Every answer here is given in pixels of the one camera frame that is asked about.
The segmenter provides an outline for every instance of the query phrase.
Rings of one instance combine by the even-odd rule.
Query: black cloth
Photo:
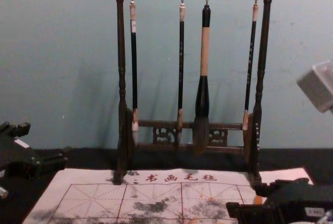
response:
[[[59,150],[40,150],[41,155]],[[316,184],[333,184],[333,149],[266,149],[260,151],[260,170],[304,167]],[[116,150],[74,149],[68,152],[68,168],[115,169]],[[245,171],[242,156],[233,154],[204,154],[137,151],[131,169],[213,169]],[[0,200],[0,223],[22,223],[37,203],[55,173],[43,175],[35,181],[21,178],[0,179],[0,186],[9,191]]]

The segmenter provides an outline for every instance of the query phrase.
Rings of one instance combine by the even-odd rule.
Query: wooden brush rack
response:
[[[133,112],[127,108],[125,101],[125,33],[124,33],[124,14],[123,1],[117,1],[117,27],[118,27],[118,70],[119,70],[119,141],[118,141],[118,163],[114,172],[113,183],[121,184],[123,176],[129,168],[129,163],[136,149],[145,150],[178,150],[184,151],[191,149],[191,144],[175,145],[172,142],[176,135],[176,121],[151,121],[139,120],[140,127],[150,127],[153,130],[152,144],[138,143],[135,145],[132,135]],[[257,71],[257,86],[255,93],[255,105],[253,112],[249,115],[247,130],[243,130],[242,123],[210,123],[209,142],[206,152],[236,153],[243,154],[247,164],[250,183],[252,186],[261,183],[258,169],[259,140],[262,116],[262,92],[263,80],[266,65],[266,53],[268,44],[268,31],[270,26],[270,10],[272,0],[263,0],[263,20],[260,39],[259,61]],[[192,129],[193,122],[184,122],[183,128]],[[232,147],[227,145],[227,135],[229,130],[243,131],[244,146]]]

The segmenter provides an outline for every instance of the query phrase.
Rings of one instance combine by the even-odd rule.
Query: teal wall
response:
[[[175,120],[180,0],[137,4],[139,116]],[[129,0],[124,2],[127,104],[132,105]],[[184,120],[194,119],[204,0],[185,0]],[[253,0],[209,0],[210,120],[241,122]],[[250,108],[257,80],[262,0]],[[333,116],[297,87],[311,65],[331,58],[332,0],[273,0],[262,100],[261,147],[333,148]],[[34,148],[115,148],[118,65],[115,0],[0,0],[0,121],[32,124]],[[189,131],[183,141],[191,141]],[[141,141],[150,132],[140,131]],[[241,144],[242,134],[229,134]]]

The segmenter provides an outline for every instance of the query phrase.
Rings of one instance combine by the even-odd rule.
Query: paper sheet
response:
[[[266,183],[309,178],[303,168],[260,174]],[[236,224],[226,202],[252,204],[255,197],[246,173],[138,170],[128,172],[120,186],[111,178],[110,170],[59,171],[23,224]]]

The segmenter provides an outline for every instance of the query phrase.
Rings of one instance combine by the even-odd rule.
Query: white label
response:
[[[309,217],[323,217],[325,215],[325,210],[318,207],[306,207],[305,212]]]
[[[20,139],[16,139],[14,142],[17,143],[18,145],[21,145],[25,149],[30,147],[29,145],[27,145],[25,142],[21,141]]]
[[[136,33],[136,20],[131,20],[131,32]]]

